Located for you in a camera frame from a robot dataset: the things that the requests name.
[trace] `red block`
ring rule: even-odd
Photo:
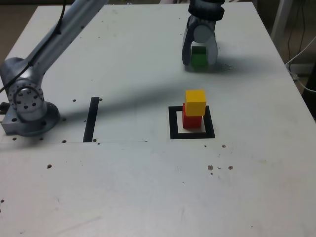
[[[183,128],[200,128],[202,116],[186,116],[186,107],[182,106],[182,126]]]

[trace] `cable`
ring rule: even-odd
[[[51,39],[57,35],[60,34],[60,27],[62,24],[62,20],[64,17],[64,13],[65,13],[65,8],[66,8],[66,0],[64,0],[63,2],[63,10],[61,12],[60,18],[57,22],[57,25],[54,29],[54,31],[51,33],[50,37],[45,41],[45,43],[38,49],[38,51],[35,53],[35,55],[33,56],[33,58],[30,59],[30,61],[28,62],[28,64],[26,65],[26,67],[18,74],[16,75],[14,78],[12,78],[6,85],[4,85],[1,89],[0,89],[0,93],[3,92],[4,90],[6,90],[7,88],[9,88],[10,86],[12,86],[15,81],[23,74],[25,73],[26,70],[28,70],[34,63],[34,61],[38,58],[38,56],[41,54],[41,52],[43,51],[43,49],[48,45],[48,43],[51,41]]]
[[[290,61],[288,61],[285,66],[287,66],[290,62],[292,62],[295,58],[297,58],[301,53],[303,53],[312,43],[313,41],[316,39],[316,36],[312,39],[312,41],[299,53],[297,54],[295,57],[293,57]]]
[[[306,86],[304,86],[303,83],[301,83],[301,81],[300,81],[299,78],[298,78],[298,79],[294,79],[294,81],[298,81],[298,82],[300,83],[300,85],[301,85],[305,90],[307,90],[307,91],[309,91],[309,92],[316,93],[316,90],[311,90],[311,89],[306,88]]]
[[[305,31],[306,31],[306,25],[305,25],[305,14],[304,14],[304,5],[305,5],[305,0],[302,0],[302,4],[301,4],[301,11],[302,11],[302,19],[303,19],[303,33],[302,33],[302,37],[301,37],[301,43],[300,43],[300,47],[298,49],[297,54],[300,53],[301,49],[302,49],[302,44],[303,44],[303,39],[304,39],[304,35],[305,35]],[[289,70],[291,71],[291,65],[294,63],[293,62],[290,63],[289,65]]]
[[[290,33],[290,36],[288,38],[288,41],[287,41],[287,49],[288,49],[288,60],[291,59],[291,49],[290,49],[290,41],[291,41],[291,38],[292,38],[292,34],[293,34],[293,31],[294,31],[294,27],[296,26],[296,23],[297,23],[297,19],[298,19],[298,14],[300,12],[300,7],[297,8],[297,11],[296,11],[296,16],[295,16],[295,20],[294,20],[294,24],[292,25],[292,29],[291,29],[291,33]]]

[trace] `green block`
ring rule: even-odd
[[[194,67],[207,66],[207,52],[204,46],[191,47],[191,65]]]

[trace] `white cable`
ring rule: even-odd
[[[308,90],[308,91],[310,91],[310,92],[316,93],[316,90],[311,90],[311,89],[306,88],[306,86],[304,86],[303,83],[301,83],[301,81],[300,81],[299,78],[298,78],[298,79],[294,79],[294,81],[298,81],[298,82],[300,83],[300,85],[301,85],[302,87],[304,87],[305,90]]]
[[[290,61],[288,61],[286,64],[285,64],[285,66],[286,66],[286,68],[287,68],[287,65],[290,63],[290,62],[292,62],[296,57],[298,57],[301,53],[303,53],[304,51],[305,51],[305,49],[307,49],[312,43],[313,43],[313,41],[316,39],[316,36],[314,37],[314,39],[312,39],[312,41],[299,53],[299,54],[297,54],[295,57],[293,57]]]
[[[316,39],[316,36],[312,39],[312,41],[311,41],[300,53],[298,53],[295,57],[293,57],[290,61],[288,61],[288,62],[285,64],[285,67],[286,67],[287,71],[291,74],[291,76],[292,76],[292,78],[293,78],[293,81],[298,81],[298,83],[299,83],[305,90],[307,90],[307,91],[309,91],[309,92],[313,92],[313,93],[316,93],[316,90],[311,90],[311,89],[306,88],[306,86],[304,86],[303,83],[301,83],[300,78],[299,78],[295,73],[290,72],[290,70],[289,70],[289,68],[288,68],[287,65],[288,65],[290,62],[292,62],[296,57],[298,57],[301,53],[303,53],[303,52],[313,43],[313,41],[314,41],[315,39]]]

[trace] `black square outline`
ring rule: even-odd
[[[215,138],[211,113],[208,105],[205,108],[205,115],[203,116],[205,132],[194,133],[179,133],[177,122],[177,111],[182,111],[182,106],[169,106],[169,127],[170,139],[205,139]]]

